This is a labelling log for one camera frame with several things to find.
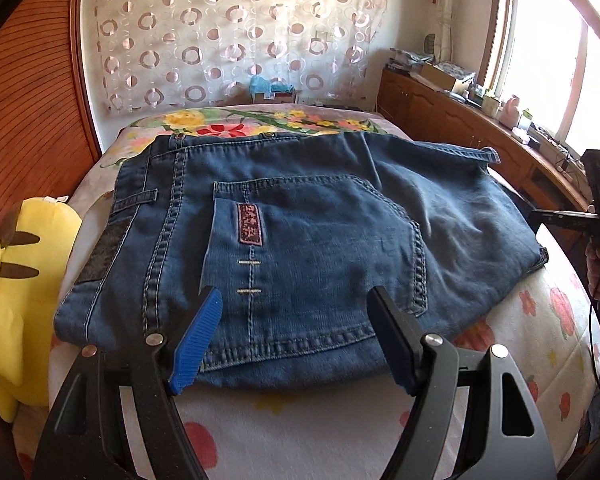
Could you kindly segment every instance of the back pocket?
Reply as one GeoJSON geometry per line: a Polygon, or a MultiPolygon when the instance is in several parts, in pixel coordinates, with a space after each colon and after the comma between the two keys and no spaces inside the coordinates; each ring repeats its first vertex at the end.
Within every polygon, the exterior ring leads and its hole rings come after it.
{"type": "Polygon", "coordinates": [[[224,312],[204,370],[343,347],[374,336],[366,293],[426,311],[418,225],[351,175],[214,184],[200,287],[224,312]]]}

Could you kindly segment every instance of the metal screw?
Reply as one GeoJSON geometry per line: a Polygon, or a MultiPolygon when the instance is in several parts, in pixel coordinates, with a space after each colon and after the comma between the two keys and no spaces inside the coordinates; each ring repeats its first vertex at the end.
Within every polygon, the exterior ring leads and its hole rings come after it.
{"type": "Polygon", "coordinates": [[[442,341],[442,337],[438,334],[431,333],[424,336],[424,342],[429,346],[440,346],[442,345],[442,341]]]}
{"type": "Polygon", "coordinates": [[[491,347],[491,353],[500,359],[504,359],[509,355],[509,350],[507,350],[507,347],[504,345],[493,345],[491,347]]]}
{"type": "Polygon", "coordinates": [[[153,334],[149,334],[146,339],[144,340],[145,343],[147,343],[149,346],[158,346],[161,345],[162,342],[164,341],[164,338],[162,337],[162,334],[159,333],[153,333],[153,334]]]}
{"type": "Polygon", "coordinates": [[[96,348],[95,345],[87,345],[82,349],[82,357],[93,357],[94,355],[96,355],[96,352],[98,351],[98,349],[96,348]]]}

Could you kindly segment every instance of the folded blue jeans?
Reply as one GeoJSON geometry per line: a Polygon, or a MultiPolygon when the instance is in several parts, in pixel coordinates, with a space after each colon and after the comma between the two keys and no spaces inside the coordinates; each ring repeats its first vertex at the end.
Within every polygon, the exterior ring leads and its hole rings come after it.
{"type": "Polygon", "coordinates": [[[198,380],[301,388],[385,371],[370,288],[452,338],[547,260],[488,175],[497,161],[366,132],[158,136],[122,165],[56,333],[117,349],[213,285],[224,311],[198,380]]]}

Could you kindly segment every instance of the cardboard box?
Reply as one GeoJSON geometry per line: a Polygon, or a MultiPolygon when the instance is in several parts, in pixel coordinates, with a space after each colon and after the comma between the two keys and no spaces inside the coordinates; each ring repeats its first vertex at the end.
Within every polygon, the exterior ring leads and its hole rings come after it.
{"type": "Polygon", "coordinates": [[[254,95],[252,102],[255,105],[279,105],[279,104],[295,104],[298,93],[275,92],[273,99],[265,99],[264,94],[254,95]]]}
{"type": "Polygon", "coordinates": [[[420,75],[434,85],[439,86],[443,90],[449,90],[455,94],[462,95],[462,92],[469,88],[473,77],[465,80],[456,79],[452,75],[446,72],[442,72],[438,67],[435,67],[429,63],[422,66],[422,72],[420,75]]]}

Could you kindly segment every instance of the stuffed animal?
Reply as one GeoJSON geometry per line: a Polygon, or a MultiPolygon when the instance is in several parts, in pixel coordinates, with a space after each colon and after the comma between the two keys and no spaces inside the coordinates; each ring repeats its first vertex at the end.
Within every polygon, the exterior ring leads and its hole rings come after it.
{"type": "Polygon", "coordinates": [[[81,224],[55,198],[16,204],[0,224],[0,416],[18,402],[48,406],[48,359],[58,291],[81,224]]]}

